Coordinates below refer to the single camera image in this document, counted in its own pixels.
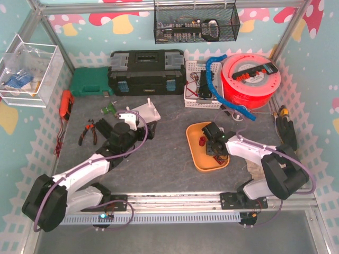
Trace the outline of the white peg base plate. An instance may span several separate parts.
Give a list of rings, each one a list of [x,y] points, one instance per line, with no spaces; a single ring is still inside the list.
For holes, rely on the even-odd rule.
[[[153,102],[150,100],[150,98],[147,98],[147,103],[140,105],[138,107],[135,107],[133,109],[130,109],[130,107],[126,107],[126,110],[136,112],[139,116],[141,116],[146,123],[150,123],[153,121],[159,121],[161,119],[161,116],[153,104]]]

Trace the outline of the black ribbed rail block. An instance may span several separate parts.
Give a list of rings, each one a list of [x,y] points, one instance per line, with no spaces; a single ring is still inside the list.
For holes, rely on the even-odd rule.
[[[113,137],[113,127],[104,119],[100,119],[95,123],[97,130],[102,134],[106,139],[112,140]]]

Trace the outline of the green hose nozzle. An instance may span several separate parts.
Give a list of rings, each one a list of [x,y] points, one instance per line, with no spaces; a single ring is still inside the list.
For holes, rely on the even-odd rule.
[[[114,117],[117,115],[117,110],[114,104],[110,103],[108,106],[101,108],[101,113],[103,115],[112,114]]]

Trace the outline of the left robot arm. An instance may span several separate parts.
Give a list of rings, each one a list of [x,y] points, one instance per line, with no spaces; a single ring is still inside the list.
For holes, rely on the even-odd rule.
[[[104,119],[96,123],[106,141],[88,159],[62,174],[43,174],[35,180],[22,206],[22,213],[33,221],[34,232],[52,231],[71,213],[99,208],[108,212],[115,203],[128,205],[126,199],[113,199],[106,187],[92,180],[153,139],[160,116],[141,111],[119,111],[118,116],[120,121],[114,126]]]

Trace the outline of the orange plastic tray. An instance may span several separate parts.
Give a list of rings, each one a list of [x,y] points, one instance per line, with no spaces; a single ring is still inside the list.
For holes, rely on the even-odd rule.
[[[201,136],[205,136],[202,129],[211,121],[194,123],[188,126],[186,129],[186,137],[191,151],[191,156],[196,169],[202,173],[223,169],[228,166],[230,158],[227,161],[219,165],[213,158],[213,156],[206,154],[206,143],[203,147],[199,146],[199,139]]]

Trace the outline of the beige work glove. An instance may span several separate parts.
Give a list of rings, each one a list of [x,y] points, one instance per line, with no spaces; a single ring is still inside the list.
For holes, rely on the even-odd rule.
[[[262,180],[265,178],[263,168],[252,161],[246,160],[247,171],[251,174],[253,181]]]

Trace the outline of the white plastic basket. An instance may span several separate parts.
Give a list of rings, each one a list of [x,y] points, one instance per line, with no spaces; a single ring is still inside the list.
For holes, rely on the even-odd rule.
[[[219,109],[221,103],[212,95],[211,98],[199,97],[199,88],[201,77],[206,77],[206,61],[188,60],[186,67],[186,85],[184,86],[184,104],[188,108]],[[212,83],[220,95],[223,95],[224,89],[221,81],[221,63],[211,64]]]

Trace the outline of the black toolbox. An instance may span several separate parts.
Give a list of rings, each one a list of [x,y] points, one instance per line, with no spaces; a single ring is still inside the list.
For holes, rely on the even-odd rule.
[[[182,95],[186,82],[181,50],[115,51],[110,55],[108,85],[117,96]]]

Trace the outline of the orange multimeter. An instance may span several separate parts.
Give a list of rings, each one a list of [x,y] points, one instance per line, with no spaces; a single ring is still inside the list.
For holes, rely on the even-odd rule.
[[[60,117],[68,121],[72,107],[74,105],[74,96],[71,94],[70,90],[64,90],[61,96],[60,108],[59,108],[59,115]]]

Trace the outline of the yellow black screwdriver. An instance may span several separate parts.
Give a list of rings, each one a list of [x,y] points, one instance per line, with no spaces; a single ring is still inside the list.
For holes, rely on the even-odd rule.
[[[273,113],[275,118],[282,117],[282,118],[289,118],[289,111],[288,109],[282,105],[277,112]]]

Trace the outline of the black terminal strip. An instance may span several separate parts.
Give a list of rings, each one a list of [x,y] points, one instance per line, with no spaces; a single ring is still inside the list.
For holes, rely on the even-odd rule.
[[[239,72],[236,72],[234,74],[232,74],[232,79],[236,80],[236,81],[242,81],[242,80],[246,80],[249,78],[253,78],[256,77],[257,75],[259,75],[260,73],[263,74],[267,74],[267,75],[271,75],[271,74],[275,74],[278,72],[277,67],[271,63],[264,63],[262,65],[258,65],[249,69],[245,69]]]

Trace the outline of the blue white glove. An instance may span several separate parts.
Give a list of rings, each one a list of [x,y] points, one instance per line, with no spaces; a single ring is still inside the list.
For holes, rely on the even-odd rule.
[[[20,70],[13,74],[8,81],[5,83],[5,86],[15,88],[15,89],[22,89],[24,86],[30,84],[33,80],[33,76],[30,72],[25,70]]]

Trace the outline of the orange handled pliers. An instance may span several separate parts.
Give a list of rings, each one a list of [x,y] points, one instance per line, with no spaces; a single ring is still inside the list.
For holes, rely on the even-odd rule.
[[[84,137],[86,136],[88,131],[91,131],[92,136],[93,136],[93,144],[96,145],[97,144],[97,134],[96,134],[96,130],[95,130],[95,123],[93,119],[89,119],[88,120],[88,124],[85,126],[83,132],[81,133],[79,140],[78,140],[78,145],[81,146],[84,140]]]

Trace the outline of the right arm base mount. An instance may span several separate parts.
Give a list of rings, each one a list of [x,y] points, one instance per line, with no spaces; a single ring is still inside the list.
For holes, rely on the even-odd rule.
[[[268,208],[265,197],[257,199],[248,198],[243,192],[220,193],[220,204],[223,210],[244,210]]]

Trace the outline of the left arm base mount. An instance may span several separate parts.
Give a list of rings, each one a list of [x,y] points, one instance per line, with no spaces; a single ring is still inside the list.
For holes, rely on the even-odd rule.
[[[126,194],[111,194],[111,195],[105,195],[102,200],[99,202],[99,205],[108,203],[110,201],[116,201],[116,200],[128,200],[128,195]],[[94,211],[104,212],[104,213],[112,213],[112,212],[121,212],[127,210],[127,204],[125,202],[115,202],[110,203],[105,206],[97,207],[93,209]]]

